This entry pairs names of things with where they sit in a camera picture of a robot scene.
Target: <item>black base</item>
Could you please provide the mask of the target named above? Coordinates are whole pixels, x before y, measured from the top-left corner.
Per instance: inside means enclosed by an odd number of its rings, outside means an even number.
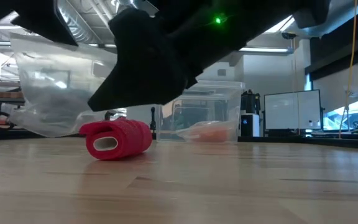
[[[70,137],[83,137],[79,134]],[[0,140],[11,139],[32,139],[44,138],[38,134],[26,130],[0,131]],[[298,144],[317,144],[323,146],[350,147],[358,149],[358,139],[334,139],[334,138],[304,138],[300,136],[279,138],[279,137],[239,137],[239,142],[268,142],[268,143],[298,143]]]

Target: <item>red rolled object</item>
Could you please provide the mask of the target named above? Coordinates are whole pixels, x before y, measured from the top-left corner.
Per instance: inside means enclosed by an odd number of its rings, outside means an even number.
[[[88,152],[99,160],[118,160],[146,151],[152,143],[149,127],[134,120],[119,119],[85,124],[80,134],[86,135]]]

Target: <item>clear plastic container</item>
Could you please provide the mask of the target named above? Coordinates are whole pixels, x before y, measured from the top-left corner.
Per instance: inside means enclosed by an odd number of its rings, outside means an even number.
[[[241,82],[199,81],[157,108],[157,141],[237,142],[244,91]]]

